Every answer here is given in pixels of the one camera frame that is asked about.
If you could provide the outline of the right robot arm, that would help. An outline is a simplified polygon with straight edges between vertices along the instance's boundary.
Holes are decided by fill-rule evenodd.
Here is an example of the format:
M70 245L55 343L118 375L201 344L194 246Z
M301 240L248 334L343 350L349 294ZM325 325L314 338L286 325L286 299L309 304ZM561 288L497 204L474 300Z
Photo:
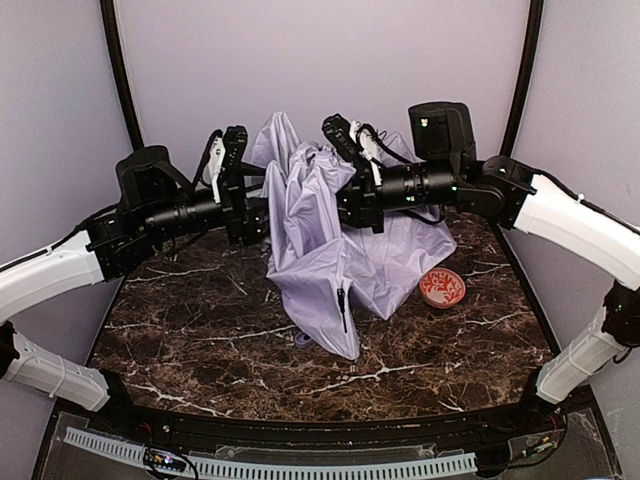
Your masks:
M339 191L340 220L383 231L384 215L453 206L504 229L546 239L614 278L594 320L529 377L521 402L539 411L563 402L617 355L639 345L639 229L572 192L548 172L509 156L480 161L468 107L428 102L408 110L417 161L386 146L368 123L339 114L325 138L356 173Z

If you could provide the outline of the lavender folding umbrella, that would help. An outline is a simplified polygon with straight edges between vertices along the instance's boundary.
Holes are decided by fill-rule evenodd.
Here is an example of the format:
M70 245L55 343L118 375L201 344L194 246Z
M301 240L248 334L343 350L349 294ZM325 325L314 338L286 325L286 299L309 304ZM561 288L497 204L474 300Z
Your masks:
M272 255L267 277L292 321L332 354L355 360L360 342L352 306L389 319L456 241L435 207L417 218L390 213L374 234L338 217L337 193L355 169L327 144L300 139L284 112L258 131L252 164L265 168Z

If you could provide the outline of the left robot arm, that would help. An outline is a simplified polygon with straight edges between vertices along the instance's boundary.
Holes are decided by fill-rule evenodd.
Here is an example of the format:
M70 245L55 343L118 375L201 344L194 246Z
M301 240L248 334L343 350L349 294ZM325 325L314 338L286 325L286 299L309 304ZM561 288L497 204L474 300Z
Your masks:
M118 375L44 349L11 319L65 292L121 278L184 235L223 228L232 243L259 242L268 226L268 204L245 180L266 170L243 162L245 147L241 140L214 138L197 170L210 174L210 183L188 180L166 147L143 147L116 166L117 204L92 214L63 239L3 265L2 379L91 412L127 407L130 399Z

